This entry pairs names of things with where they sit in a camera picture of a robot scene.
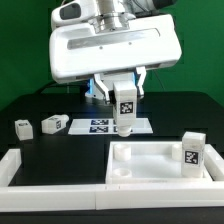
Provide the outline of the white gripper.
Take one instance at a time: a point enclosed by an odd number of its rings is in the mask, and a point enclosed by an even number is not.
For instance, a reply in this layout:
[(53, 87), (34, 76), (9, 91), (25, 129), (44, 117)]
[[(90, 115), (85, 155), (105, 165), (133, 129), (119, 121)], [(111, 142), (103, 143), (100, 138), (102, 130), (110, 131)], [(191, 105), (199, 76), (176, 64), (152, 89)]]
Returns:
[(173, 66), (182, 50), (173, 18), (167, 14), (131, 20), (127, 30), (106, 33), (96, 33), (88, 23), (60, 27), (51, 34), (49, 53), (56, 82), (74, 82), (95, 74), (94, 97), (111, 104), (114, 102), (113, 79), (104, 74), (136, 68), (138, 96), (143, 97), (146, 68)]

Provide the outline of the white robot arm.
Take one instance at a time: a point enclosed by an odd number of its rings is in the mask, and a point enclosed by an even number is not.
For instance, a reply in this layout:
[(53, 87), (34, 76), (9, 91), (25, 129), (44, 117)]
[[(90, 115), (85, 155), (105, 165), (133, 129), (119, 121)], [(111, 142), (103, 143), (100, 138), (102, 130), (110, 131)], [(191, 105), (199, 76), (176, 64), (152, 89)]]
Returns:
[(160, 9), (177, 0), (71, 0), (51, 14), (53, 79), (92, 78), (105, 96), (102, 75), (171, 67), (182, 51), (173, 17)]

